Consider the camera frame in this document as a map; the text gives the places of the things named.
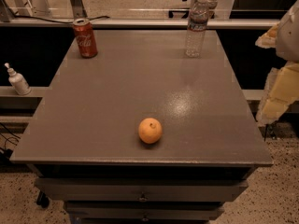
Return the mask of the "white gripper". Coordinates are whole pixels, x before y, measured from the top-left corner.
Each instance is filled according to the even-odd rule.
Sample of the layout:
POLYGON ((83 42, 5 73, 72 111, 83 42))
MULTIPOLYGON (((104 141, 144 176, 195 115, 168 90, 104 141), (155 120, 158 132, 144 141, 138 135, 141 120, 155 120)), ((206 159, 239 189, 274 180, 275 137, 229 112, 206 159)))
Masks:
POLYGON ((263 97, 258 106, 256 120, 259 126, 272 124, 299 99, 299 0, 280 20, 259 36, 255 42, 259 48, 276 47, 278 57, 291 62, 280 68, 272 68, 267 76, 263 97))

